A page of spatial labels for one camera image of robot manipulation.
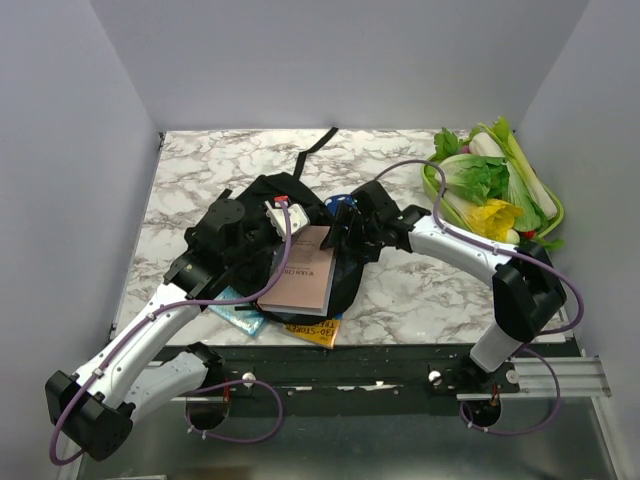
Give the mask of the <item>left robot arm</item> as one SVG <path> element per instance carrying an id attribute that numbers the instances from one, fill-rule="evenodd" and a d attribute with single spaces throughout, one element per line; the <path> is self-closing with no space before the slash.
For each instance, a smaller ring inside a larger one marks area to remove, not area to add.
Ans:
<path id="1" fill-rule="evenodd" d="M 57 371 L 47 380 L 54 464 L 66 463 L 57 453 L 60 435 L 74 442 L 80 454 L 102 461 L 123 445 L 137 421 L 173 398 L 228 390 L 221 357 L 200 342 L 157 369 L 148 365 L 208 307 L 233 305 L 219 295 L 253 257 L 290 250 L 298 222 L 288 198 L 267 201 L 259 213 L 258 229 L 251 231 L 240 201 L 216 200 L 187 231 L 186 251 L 171 263 L 134 320 L 74 373 Z"/>

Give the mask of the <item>black backpack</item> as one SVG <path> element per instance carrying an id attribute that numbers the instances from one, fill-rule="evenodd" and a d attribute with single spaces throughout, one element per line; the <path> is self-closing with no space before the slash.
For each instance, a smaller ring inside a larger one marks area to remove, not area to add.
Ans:
<path id="1" fill-rule="evenodd" d="M 188 300 L 221 300 L 230 288 L 246 312 L 292 326 L 341 315 L 355 300 L 374 256 L 356 207 L 332 211 L 302 180 L 308 155 L 336 134 L 330 128 L 298 154 L 291 173 L 258 176 L 240 194 L 224 190 L 186 229 L 186 251 L 164 276 Z"/>

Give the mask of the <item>white book pink flowers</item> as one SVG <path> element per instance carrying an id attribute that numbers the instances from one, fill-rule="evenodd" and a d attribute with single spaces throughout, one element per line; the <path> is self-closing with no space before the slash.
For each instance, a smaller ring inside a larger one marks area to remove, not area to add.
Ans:
<path id="1" fill-rule="evenodd" d="M 325 316 L 335 269 L 334 250 L 321 250 L 329 226 L 308 226 L 293 243 L 284 273 L 257 300 L 265 311 Z"/>

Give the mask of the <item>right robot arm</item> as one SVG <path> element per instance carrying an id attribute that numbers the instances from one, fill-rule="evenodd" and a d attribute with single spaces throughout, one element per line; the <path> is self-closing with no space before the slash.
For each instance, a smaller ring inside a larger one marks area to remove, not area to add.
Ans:
<path id="1" fill-rule="evenodd" d="M 323 249 L 336 248 L 375 262 L 385 247 L 439 259 L 488 285 L 495 323 L 469 352 L 460 379 L 480 392 L 496 370 L 542 333 L 567 299 L 547 251 L 535 242 L 518 247 L 489 242 L 437 219 L 417 205 L 401 210 L 377 181 L 338 204 Z"/>

